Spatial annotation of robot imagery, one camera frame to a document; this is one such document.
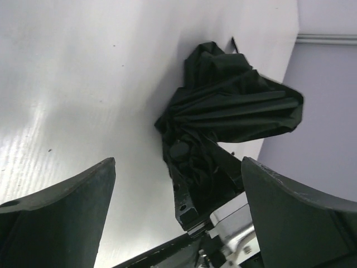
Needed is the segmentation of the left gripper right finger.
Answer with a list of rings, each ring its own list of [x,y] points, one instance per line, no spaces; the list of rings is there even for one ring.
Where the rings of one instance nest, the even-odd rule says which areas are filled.
[[[265,267],[356,267],[356,202],[249,157],[241,172]]]

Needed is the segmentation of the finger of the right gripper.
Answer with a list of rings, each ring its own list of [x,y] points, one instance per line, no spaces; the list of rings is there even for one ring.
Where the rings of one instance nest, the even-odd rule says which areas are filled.
[[[201,143],[200,199],[228,201],[242,193],[241,161],[208,138]]]
[[[167,166],[172,179],[176,220],[186,232],[202,232],[206,223],[194,196],[197,190],[194,173],[186,163],[169,161]]]

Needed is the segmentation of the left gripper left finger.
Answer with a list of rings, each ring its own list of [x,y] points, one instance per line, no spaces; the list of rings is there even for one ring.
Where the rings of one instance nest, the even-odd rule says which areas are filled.
[[[1,267],[94,267],[115,159],[1,204]]]

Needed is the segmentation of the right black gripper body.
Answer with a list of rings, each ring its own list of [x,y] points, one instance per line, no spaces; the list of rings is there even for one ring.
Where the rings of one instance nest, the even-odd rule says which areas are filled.
[[[212,212],[207,230],[184,234],[119,267],[262,267],[249,204],[231,200]]]

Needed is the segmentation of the black folding umbrella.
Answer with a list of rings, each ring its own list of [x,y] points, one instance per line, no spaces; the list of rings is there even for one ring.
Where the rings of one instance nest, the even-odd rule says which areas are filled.
[[[303,95],[258,73],[246,57],[217,43],[199,44],[184,62],[179,87],[155,123],[163,159],[197,198],[215,193],[224,178],[204,141],[242,143],[294,131]]]

